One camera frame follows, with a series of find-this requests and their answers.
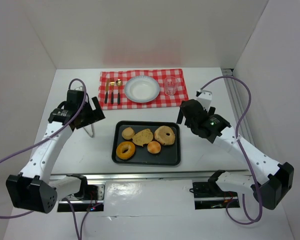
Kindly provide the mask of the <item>pale bagel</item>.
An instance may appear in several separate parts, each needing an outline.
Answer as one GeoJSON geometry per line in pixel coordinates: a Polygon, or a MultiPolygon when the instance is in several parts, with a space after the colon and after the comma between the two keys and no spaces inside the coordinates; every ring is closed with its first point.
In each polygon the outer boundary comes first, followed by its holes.
{"type": "Polygon", "coordinates": [[[172,128],[163,125],[154,132],[154,138],[161,145],[170,146],[175,143],[176,136],[172,128]]]}

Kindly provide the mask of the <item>orange glazed donut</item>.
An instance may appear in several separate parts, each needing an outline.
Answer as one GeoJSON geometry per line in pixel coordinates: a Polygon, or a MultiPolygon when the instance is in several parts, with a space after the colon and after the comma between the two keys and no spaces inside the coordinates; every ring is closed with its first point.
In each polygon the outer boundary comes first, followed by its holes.
{"type": "Polygon", "coordinates": [[[133,142],[124,141],[116,148],[116,155],[121,160],[130,159],[136,152],[136,146],[133,142]]]}

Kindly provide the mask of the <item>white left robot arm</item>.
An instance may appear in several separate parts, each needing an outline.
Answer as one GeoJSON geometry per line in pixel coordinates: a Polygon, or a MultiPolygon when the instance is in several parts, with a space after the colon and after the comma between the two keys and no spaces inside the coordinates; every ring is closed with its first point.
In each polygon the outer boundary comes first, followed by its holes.
{"type": "Polygon", "coordinates": [[[50,113],[42,143],[29,162],[18,175],[10,175],[6,180],[13,206],[47,214],[57,201],[70,195],[83,199],[88,191],[85,176],[72,173],[50,182],[51,173],[73,132],[104,118],[97,97],[89,100],[84,91],[69,89],[66,100],[50,113]]]}

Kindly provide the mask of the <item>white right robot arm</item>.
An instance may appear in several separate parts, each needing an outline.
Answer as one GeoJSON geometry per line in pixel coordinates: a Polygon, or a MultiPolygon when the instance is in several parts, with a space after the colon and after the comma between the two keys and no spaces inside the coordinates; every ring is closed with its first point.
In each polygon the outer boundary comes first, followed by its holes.
{"type": "Polygon", "coordinates": [[[236,192],[253,195],[257,202],[268,210],[274,210],[292,188],[294,167],[266,156],[263,152],[236,133],[234,127],[210,106],[212,93],[197,92],[196,99],[183,101],[177,118],[191,132],[226,151],[234,159],[251,166],[251,175],[216,171],[208,186],[213,192],[236,192]]]}

